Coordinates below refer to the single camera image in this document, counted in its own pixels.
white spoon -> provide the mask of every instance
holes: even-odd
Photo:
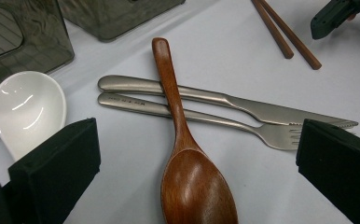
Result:
[[[0,84],[0,138],[15,161],[63,128],[66,101],[46,74],[26,71]]]

brown spoon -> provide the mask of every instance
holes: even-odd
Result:
[[[238,223],[228,184],[198,146],[186,122],[168,41],[152,42],[159,77],[171,109],[175,142],[161,183],[167,223]]]

white tablecloth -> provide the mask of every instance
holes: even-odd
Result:
[[[66,223],[164,222],[160,181],[173,148],[172,121],[97,103],[100,77],[159,80],[151,50],[155,36],[168,39],[180,85],[360,123],[360,15],[312,40],[310,21],[327,2],[269,1],[322,63],[317,71],[291,44],[295,56],[284,58],[251,1],[187,0],[110,43],[67,22],[76,57],[50,75],[66,95],[66,124],[97,119],[102,165]],[[184,106],[259,125],[244,113],[219,106]],[[240,223],[351,223],[298,173],[296,151],[269,148],[256,136],[227,127],[190,122],[189,128],[228,181]],[[353,132],[360,137],[360,124]],[[13,162],[0,140],[2,185]]]

chopstick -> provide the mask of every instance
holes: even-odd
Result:
[[[265,10],[270,14],[276,24],[282,29],[284,34],[288,39],[293,43],[299,53],[304,57],[307,63],[311,66],[312,69],[318,70],[322,67],[320,62],[314,57],[314,55],[309,51],[309,49],[299,40],[299,38],[294,34],[294,32],[285,24],[282,18],[270,7],[270,5],[265,0],[252,0],[253,2],[258,2]]]
[[[276,28],[275,24],[273,24],[273,22],[270,20],[270,16],[267,14],[267,12],[264,10],[258,0],[252,0],[252,2],[256,7],[256,11],[258,12],[259,16],[264,21],[265,25],[270,31],[273,39],[276,41],[276,44],[279,46],[279,49],[282,51],[283,56],[286,59],[291,59],[294,56],[294,52],[290,49],[287,42],[285,42],[284,38],[280,34],[279,30]]]

metal fork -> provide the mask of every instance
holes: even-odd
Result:
[[[100,105],[114,107],[132,112],[171,117],[171,112],[166,105],[161,105],[145,100],[135,99],[128,96],[118,95],[115,93],[102,93],[98,97]],[[204,114],[192,110],[185,110],[186,119],[202,121],[207,123],[219,124],[236,128],[258,136],[267,146],[280,150],[296,150],[301,135],[301,125],[276,125],[263,124],[260,127],[224,119],[218,116]]]

